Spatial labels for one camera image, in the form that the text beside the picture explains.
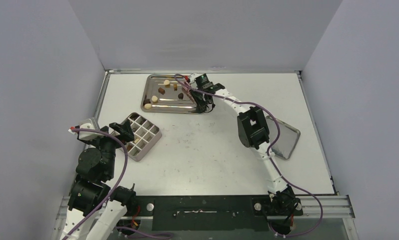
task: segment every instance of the purple cable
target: purple cable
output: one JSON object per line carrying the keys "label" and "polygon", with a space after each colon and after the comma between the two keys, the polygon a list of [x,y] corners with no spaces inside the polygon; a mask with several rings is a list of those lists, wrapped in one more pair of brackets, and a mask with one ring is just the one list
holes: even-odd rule
{"label": "purple cable", "polygon": [[137,234],[143,235],[143,236],[127,236],[130,239],[142,239],[142,238],[151,238],[151,239],[171,239],[173,238],[173,233],[171,232],[160,232],[160,233],[153,233],[153,234],[148,234],[145,232],[138,231],[136,229],[127,227],[127,226],[116,226],[115,229],[123,229],[123,230],[130,230],[132,232],[135,232]]}
{"label": "purple cable", "polygon": [[116,141],[124,151],[124,165],[123,165],[123,170],[121,171],[120,176],[117,179],[117,182],[115,182],[115,185],[111,188],[109,193],[104,197],[104,199],[88,214],[86,215],[78,224],[76,224],[68,233],[67,235],[71,235],[76,229],[78,229],[92,214],[94,214],[99,208],[103,206],[103,204],[109,199],[111,194],[113,194],[114,190],[119,186],[120,182],[122,181],[123,175],[126,172],[126,167],[128,166],[128,150],[126,149],[125,145],[115,136],[109,134],[108,132],[100,131],[100,130],[95,130],[95,129],[86,129],[86,128],[74,128],[71,130],[74,133],[78,132],[91,132],[91,133],[97,133],[97,134],[102,134],[106,137],[111,138],[112,140]]}
{"label": "purple cable", "polygon": [[[177,77],[182,77],[182,78],[184,78],[184,79],[185,79],[185,77],[184,77],[182,74],[175,74],[175,75],[174,75],[174,80],[176,80],[176,82],[178,82],[179,84],[182,85],[182,83],[177,79]],[[188,88],[188,89],[190,89],[190,90],[192,90],[192,91],[195,91],[195,92],[198,92],[198,93],[201,93],[201,94],[205,94],[205,95],[208,95],[208,96],[216,97],[216,98],[219,98],[219,99],[224,99],[224,97],[222,97],[222,96],[219,96],[219,95],[216,95],[216,94],[212,94],[212,93],[208,93],[208,92],[205,92],[205,91],[201,91],[201,90],[198,90],[198,89],[194,89],[194,88],[188,86],[187,84],[183,84],[183,86],[186,87],[186,88]],[[310,233],[310,232],[313,231],[315,228],[317,228],[317,227],[320,225],[320,223],[322,222],[322,219],[323,219],[323,206],[322,206],[322,203],[320,202],[320,200],[318,199],[318,197],[317,197],[316,195],[314,195],[313,193],[311,193],[311,192],[309,192],[309,191],[307,191],[307,190],[305,190],[305,189],[303,189],[303,188],[301,188],[301,187],[299,187],[299,186],[296,186],[296,185],[292,184],[290,181],[288,181],[288,179],[286,179],[286,178],[282,175],[282,172],[279,170],[278,166],[276,166],[275,161],[273,161],[273,159],[270,157],[270,154],[269,154],[270,149],[271,149],[272,146],[276,143],[276,141],[278,141],[279,136],[281,135],[281,128],[279,127],[278,121],[277,121],[276,118],[273,116],[273,114],[270,113],[270,111],[268,111],[268,110],[265,109],[263,106],[261,106],[261,105],[259,105],[259,104],[257,104],[257,103],[250,102],[250,101],[236,101],[236,100],[233,100],[233,99],[228,98],[228,97],[227,97],[226,99],[229,100],[229,101],[231,101],[231,102],[233,102],[233,103],[235,103],[235,104],[240,104],[240,105],[241,105],[241,104],[248,104],[248,105],[254,105],[254,106],[256,106],[256,107],[259,107],[260,109],[262,109],[263,111],[265,111],[265,112],[273,119],[273,122],[274,122],[274,124],[276,125],[276,128],[277,128],[277,136],[276,136],[276,138],[274,139],[274,141],[272,141],[272,142],[270,143],[270,145],[268,146],[268,148],[267,148],[267,156],[269,156],[269,159],[270,159],[270,161],[271,161],[271,164],[273,164],[273,167],[276,169],[277,173],[280,175],[280,177],[281,177],[287,184],[289,184],[289,185],[291,185],[292,187],[294,187],[294,188],[296,188],[296,189],[298,189],[298,190],[300,190],[300,191],[303,191],[303,192],[307,193],[308,195],[312,196],[314,199],[316,199],[316,201],[317,201],[317,203],[319,204],[319,207],[320,207],[320,217],[319,217],[319,220],[317,221],[317,223],[316,223],[312,228],[310,228],[310,229],[307,230],[307,231],[303,231],[303,232],[300,232],[300,233],[295,233],[295,234],[292,234],[292,235],[287,235],[287,236],[285,236],[285,237],[287,237],[287,238],[292,238],[292,237],[298,237],[298,236],[301,236],[301,235],[305,235],[305,234]]]}

